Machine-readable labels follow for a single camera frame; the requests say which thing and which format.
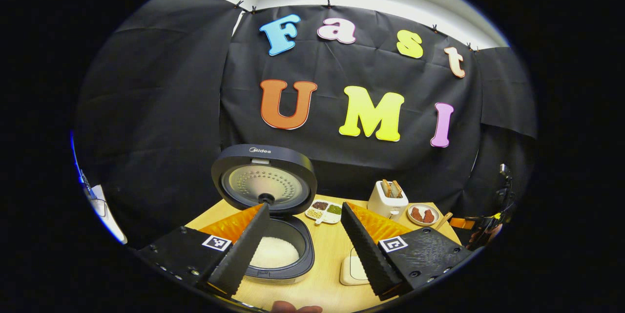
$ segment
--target yellow letter m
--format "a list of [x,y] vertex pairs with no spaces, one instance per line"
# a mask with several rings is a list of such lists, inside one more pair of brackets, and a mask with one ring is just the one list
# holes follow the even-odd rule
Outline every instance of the yellow letter m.
[[358,118],[366,137],[371,136],[377,124],[380,129],[375,133],[378,140],[391,142],[399,141],[399,108],[404,103],[404,97],[398,93],[388,92],[382,97],[377,106],[373,106],[371,97],[366,88],[347,86],[344,90],[350,97],[345,125],[339,128],[341,135],[358,136]]

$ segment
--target toaster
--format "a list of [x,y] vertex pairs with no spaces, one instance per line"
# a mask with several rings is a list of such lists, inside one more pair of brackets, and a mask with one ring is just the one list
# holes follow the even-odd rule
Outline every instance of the toaster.
[[[387,197],[387,195],[391,193],[392,188],[395,189],[393,193],[400,197]],[[367,209],[382,215],[382,217],[391,220],[399,220],[402,213],[406,210],[406,207],[408,207],[408,198],[397,182],[381,180],[375,183],[373,191],[371,192],[371,197],[369,197],[369,202],[367,203]]]

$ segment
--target rice cooker lid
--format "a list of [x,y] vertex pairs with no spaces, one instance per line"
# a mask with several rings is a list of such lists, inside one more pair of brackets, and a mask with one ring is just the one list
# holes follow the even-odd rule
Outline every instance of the rice cooker lid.
[[279,146],[230,146],[219,154],[210,173],[221,197],[241,210],[264,202],[270,215],[299,214],[317,193],[310,159]]

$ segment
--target midea logo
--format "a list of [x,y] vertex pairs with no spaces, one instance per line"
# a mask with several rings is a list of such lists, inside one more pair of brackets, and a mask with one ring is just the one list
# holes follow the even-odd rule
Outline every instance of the midea logo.
[[270,150],[259,150],[259,149],[258,149],[258,148],[256,148],[256,147],[252,147],[252,148],[250,148],[250,151],[259,151],[259,152],[261,152],[261,153],[271,153],[271,151],[270,151]]

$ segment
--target table surface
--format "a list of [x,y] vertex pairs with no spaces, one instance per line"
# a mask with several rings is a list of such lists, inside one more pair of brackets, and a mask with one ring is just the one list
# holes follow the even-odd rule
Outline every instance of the table surface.
[[[367,201],[341,199],[324,195],[316,195],[315,200],[328,200],[338,204],[347,201],[357,206],[365,208],[367,206]],[[433,203],[423,203],[439,210]],[[186,226],[199,230],[238,211],[225,200],[221,200],[199,215],[199,217],[190,221]],[[314,220],[306,217],[304,213],[295,215],[295,217],[302,220],[308,227],[315,251],[314,265],[306,273],[306,277],[300,282],[288,285],[261,284],[244,278],[241,281],[239,290],[232,296],[233,299],[266,309],[267,311],[271,309],[274,301],[285,300],[294,304],[297,308],[321,306],[324,312],[328,313],[352,313],[396,298],[393,297],[380,301],[368,284],[359,286],[345,286],[341,284],[339,281],[341,263],[350,255],[353,246],[340,222],[337,224],[322,223],[319,226],[315,226]],[[397,223],[413,230],[421,228],[421,226],[408,219],[405,211],[400,219],[397,220]],[[460,244],[458,236],[448,222],[445,222],[438,231],[455,243]]]

